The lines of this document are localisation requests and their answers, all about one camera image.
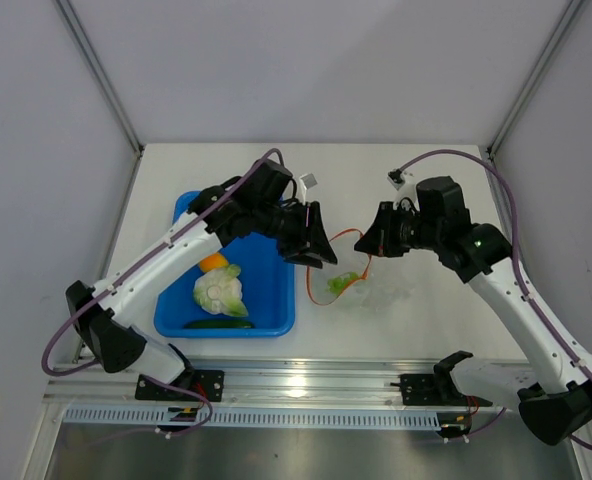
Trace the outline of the green grape bunch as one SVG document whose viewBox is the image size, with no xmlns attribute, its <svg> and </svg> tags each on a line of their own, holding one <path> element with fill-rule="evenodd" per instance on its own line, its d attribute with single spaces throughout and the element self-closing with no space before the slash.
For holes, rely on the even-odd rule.
<svg viewBox="0 0 592 480">
<path fill-rule="evenodd" d="M 335 296 L 340 296 L 349 286 L 360 279 L 361 276 L 354 271 L 345 272 L 330 278 L 327 281 L 327 290 Z"/>
</svg>

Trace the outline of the clear zip bag orange zipper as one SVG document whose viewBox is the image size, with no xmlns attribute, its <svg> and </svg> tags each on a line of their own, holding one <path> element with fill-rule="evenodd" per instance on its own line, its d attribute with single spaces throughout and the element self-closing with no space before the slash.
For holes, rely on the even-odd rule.
<svg viewBox="0 0 592 480">
<path fill-rule="evenodd" d="M 308 267 L 305 287 L 309 300 L 319 307 L 347 310 L 362 308 L 370 312 L 390 309 L 395 302 L 408 299 L 415 284 L 396 269 L 395 263 L 354 250 L 363 235 L 356 228 L 348 228 L 332 236 L 329 241 L 337 256 L 336 264 L 324 264 L 321 269 Z M 330 278 L 354 271 L 361 279 L 349 286 L 340 296 L 327 290 Z"/>
</svg>

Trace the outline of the yellow orange mango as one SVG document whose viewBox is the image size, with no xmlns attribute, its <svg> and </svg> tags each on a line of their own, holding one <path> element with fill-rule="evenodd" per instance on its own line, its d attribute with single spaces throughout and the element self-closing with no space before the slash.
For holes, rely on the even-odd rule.
<svg viewBox="0 0 592 480">
<path fill-rule="evenodd" d="M 227 258 L 221 253 L 214 253 L 205 257 L 198 263 L 201 272 L 208 273 L 212 270 L 225 268 L 229 265 Z"/>
</svg>

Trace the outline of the white cauliflower with leaves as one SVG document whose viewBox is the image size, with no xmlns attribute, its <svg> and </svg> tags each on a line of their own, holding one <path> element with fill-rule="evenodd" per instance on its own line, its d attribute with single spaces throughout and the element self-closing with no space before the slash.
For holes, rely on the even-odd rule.
<svg viewBox="0 0 592 480">
<path fill-rule="evenodd" d="M 240 273 L 239 265 L 230 264 L 203 274 L 194 283 L 195 303 L 212 315 L 247 317 L 249 312 L 243 301 Z"/>
</svg>

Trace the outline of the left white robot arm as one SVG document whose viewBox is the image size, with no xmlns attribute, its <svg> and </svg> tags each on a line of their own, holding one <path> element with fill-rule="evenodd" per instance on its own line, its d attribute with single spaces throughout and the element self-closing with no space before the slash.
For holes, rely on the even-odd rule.
<svg viewBox="0 0 592 480">
<path fill-rule="evenodd" d="M 207 256 L 252 233 L 276 241 L 287 263 L 320 268 L 337 261 L 318 202 L 288 201 L 293 176 L 263 157 L 237 179 L 202 190 L 163 237 L 123 271 L 66 290 L 73 326 L 107 373 L 132 369 L 156 379 L 173 400 L 192 390 L 182 353 L 141 332 L 136 314 Z"/>
</svg>

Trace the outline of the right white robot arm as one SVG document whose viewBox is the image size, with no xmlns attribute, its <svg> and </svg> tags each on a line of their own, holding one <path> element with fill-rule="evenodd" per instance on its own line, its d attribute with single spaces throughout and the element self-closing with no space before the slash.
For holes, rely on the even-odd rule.
<svg viewBox="0 0 592 480">
<path fill-rule="evenodd" d="M 435 253 L 494 311 L 531 368 L 522 375 L 459 351 L 435 364 L 434 395 L 448 404 L 478 397 L 513 410 L 547 445 L 572 437 L 592 420 L 592 354 L 518 280 L 523 269 L 503 233 L 472 222 L 458 183 L 429 178 L 417 184 L 416 197 L 416 206 L 408 199 L 381 203 L 355 251 L 383 258 Z"/>
</svg>

